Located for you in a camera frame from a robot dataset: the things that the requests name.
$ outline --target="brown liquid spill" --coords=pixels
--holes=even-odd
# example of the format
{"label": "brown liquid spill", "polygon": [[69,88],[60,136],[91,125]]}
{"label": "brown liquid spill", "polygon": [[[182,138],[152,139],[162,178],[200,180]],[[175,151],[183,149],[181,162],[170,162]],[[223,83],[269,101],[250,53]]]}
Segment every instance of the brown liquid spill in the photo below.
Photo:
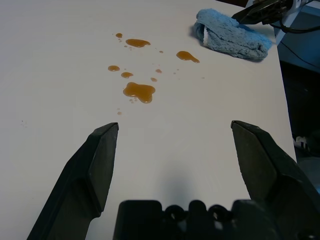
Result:
{"label": "brown liquid spill", "polygon": [[125,41],[128,45],[134,46],[136,48],[142,48],[145,45],[151,45],[150,42],[145,41],[145,40],[140,40],[140,39],[128,39]]}
{"label": "brown liquid spill", "polygon": [[125,79],[128,79],[128,78],[130,78],[131,76],[133,76],[133,74],[132,74],[131,72],[127,72],[127,71],[125,71],[125,72],[123,72],[123,73],[121,74],[121,77],[123,77],[123,78],[125,78]]}
{"label": "brown liquid spill", "polygon": [[108,70],[111,71],[111,72],[116,72],[116,71],[120,70],[120,67],[115,66],[115,65],[111,65],[111,66],[108,67]]}
{"label": "brown liquid spill", "polygon": [[156,89],[153,86],[129,82],[123,90],[123,94],[128,97],[137,97],[142,103],[148,104],[152,101],[152,94]]}
{"label": "brown liquid spill", "polygon": [[200,63],[200,61],[198,59],[196,59],[194,56],[192,56],[189,52],[187,51],[180,51],[176,54],[176,56],[178,58],[180,58],[181,60],[187,61],[187,60],[191,60],[194,63]]}

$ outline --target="blue cloth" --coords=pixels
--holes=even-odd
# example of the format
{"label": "blue cloth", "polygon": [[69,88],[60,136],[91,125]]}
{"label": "blue cloth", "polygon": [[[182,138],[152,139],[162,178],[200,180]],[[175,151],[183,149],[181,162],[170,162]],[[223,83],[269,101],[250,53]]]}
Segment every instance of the blue cloth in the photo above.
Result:
{"label": "blue cloth", "polygon": [[193,30],[205,47],[253,61],[261,61],[268,55],[272,42],[237,20],[214,9],[200,10],[196,19]]}

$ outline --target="table surface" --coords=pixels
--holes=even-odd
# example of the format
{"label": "table surface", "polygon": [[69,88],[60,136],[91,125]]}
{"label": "table surface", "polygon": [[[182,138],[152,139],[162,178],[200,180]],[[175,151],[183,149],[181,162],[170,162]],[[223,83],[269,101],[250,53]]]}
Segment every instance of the table surface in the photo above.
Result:
{"label": "table surface", "polygon": [[[66,162],[111,122],[119,123],[113,179],[88,240],[111,239],[124,200],[187,209],[194,199],[230,208],[249,198],[232,120],[258,125],[295,157],[276,45],[259,63],[202,47],[191,26],[204,8],[241,10],[213,0],[1,1],[2,239],[27,238]],[[252,28],[275,42],[271,27]],[[130,50],[129,38],[151,45]],[[124,69],[134,76],[122,78]],[[132,104],[128,82],[154,86],[153,101]]]}

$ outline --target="cable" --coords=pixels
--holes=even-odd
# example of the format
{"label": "cable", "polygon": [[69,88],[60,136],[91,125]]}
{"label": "cable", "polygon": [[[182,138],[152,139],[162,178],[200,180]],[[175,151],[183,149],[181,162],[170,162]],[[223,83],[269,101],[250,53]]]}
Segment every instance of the cable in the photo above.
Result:
{"label": "cable", "polygon": [[306,60],[303,60],[301,57],[299,57],[294,51],[291,50],[290,47],[288,47],[287,45],[285,45],[282,41],[280,42],[282,43],[290,52],[292,52],[298,59],[300,59],[301,61],[305,62],[306,64],[309,64],[317,69],[320,69],[320,67],[316,66],[316,65],[313,65],[312,63],[310,62],[307,62]]}
{"label": "cable", "polygon": [[287,27],[283,24],[282,19],[280,19],[280,26],[270,24],[270,26],[276,28],[276,29],[281,29],[284,33],[291,33],[291,34],[305,34],[305,33],[310,33],[313,31],[320,30],[320,26],[315,26],[311,28],[291,28]]}

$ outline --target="blue towel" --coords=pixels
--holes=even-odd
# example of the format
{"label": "blue towel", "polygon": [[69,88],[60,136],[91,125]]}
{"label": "blue towel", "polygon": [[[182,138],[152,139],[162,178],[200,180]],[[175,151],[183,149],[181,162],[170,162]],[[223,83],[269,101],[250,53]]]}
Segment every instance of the blue towel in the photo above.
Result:
{"label": "blue towel", "polygon": [[196,15],[193,30],[203,45],[236,58],[261,61],[272,42],[237,20],[214,9],[202,9]]}

